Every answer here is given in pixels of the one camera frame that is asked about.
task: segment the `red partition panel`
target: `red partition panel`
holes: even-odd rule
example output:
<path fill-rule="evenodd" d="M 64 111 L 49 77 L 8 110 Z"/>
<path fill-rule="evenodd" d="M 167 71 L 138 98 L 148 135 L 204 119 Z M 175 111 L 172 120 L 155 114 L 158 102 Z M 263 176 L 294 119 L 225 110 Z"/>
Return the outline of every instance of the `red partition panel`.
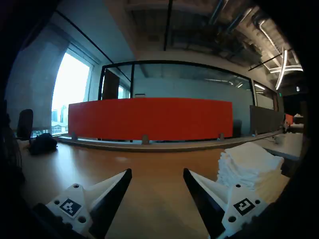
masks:
<path fill-rule="evenodd" d="M 291 125 L 293 123 L 293 116 L 286 114 L 286 121 L 288 122 L 288 125 Z"/>
<path fill-rule="evenodd" d="M 69 133 L 79 137 L 187 140 L 232 136 L 232 103 L 190 98 L 98 100 L 69 105 Z"/>

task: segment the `stack of towels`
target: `stack of towels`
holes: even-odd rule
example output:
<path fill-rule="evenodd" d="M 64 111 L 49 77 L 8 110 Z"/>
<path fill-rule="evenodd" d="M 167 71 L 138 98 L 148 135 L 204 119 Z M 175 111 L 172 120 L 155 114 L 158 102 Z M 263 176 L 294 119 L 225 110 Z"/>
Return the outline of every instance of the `stack of towels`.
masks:
<path fill-rule="evenodd" d="M 219 159 L 218 183 L 228 187 L 245 185 L 268 203 L 277 199 L 288 182 L 281 175 L 282 157 L 273 156 L 252 142 L 225 151 Z"/>

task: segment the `curtain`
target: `curtain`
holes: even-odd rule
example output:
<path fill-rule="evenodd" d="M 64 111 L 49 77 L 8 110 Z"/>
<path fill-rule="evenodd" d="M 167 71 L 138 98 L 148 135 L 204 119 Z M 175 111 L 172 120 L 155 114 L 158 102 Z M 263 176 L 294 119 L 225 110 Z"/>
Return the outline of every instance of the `curtain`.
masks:
<path fill-rule="evenodd" d="M 69 42 L 50 26 L 19 52 L 6 87 L 10 127 L 16 129 L 19 113 L 33 110 L 33 128 L 51 129 L 52 95 L 57 73 Z"/>

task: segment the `black bag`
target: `black bag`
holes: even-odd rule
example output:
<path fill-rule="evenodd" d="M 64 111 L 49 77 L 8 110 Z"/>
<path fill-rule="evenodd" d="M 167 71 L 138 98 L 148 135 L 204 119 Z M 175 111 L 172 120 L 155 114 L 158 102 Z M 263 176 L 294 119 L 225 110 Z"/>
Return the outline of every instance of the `black bag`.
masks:
<path fill-rule="evenodd" d="M 39 155 L 55 150 L 57 147 L 57 141 L 52 137 L 50 133 L 44 133 L 38 135 L 29 147 L 31 155 Z"/>

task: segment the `desk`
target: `desk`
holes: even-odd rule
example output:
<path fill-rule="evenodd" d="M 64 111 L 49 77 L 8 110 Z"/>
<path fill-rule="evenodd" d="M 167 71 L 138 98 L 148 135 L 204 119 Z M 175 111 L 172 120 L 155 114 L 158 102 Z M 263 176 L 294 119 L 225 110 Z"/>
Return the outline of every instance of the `desk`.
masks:
<path fill-rule="evenodd" d="M 75 182 L 90 186 L 131 168 L 133 178 L 106 238 L 207 238 L 183 169 L 216 180 L 223 151 L 128 153 L 58 143 L 55 152 L 33 157 L 21 146 L 22 195 L 30 206 L 46 204 Z"/>
<path fill-rule="evenodd" d="M 284 157 L 292 161 L 298 161 L 302 148 L 302 133 L 286 133 L 283 135 L 283 143 L 275 144 L 273 138 L 265 138 L 254 141 L 254 143 L 266 149 L 269 153 Z"/>

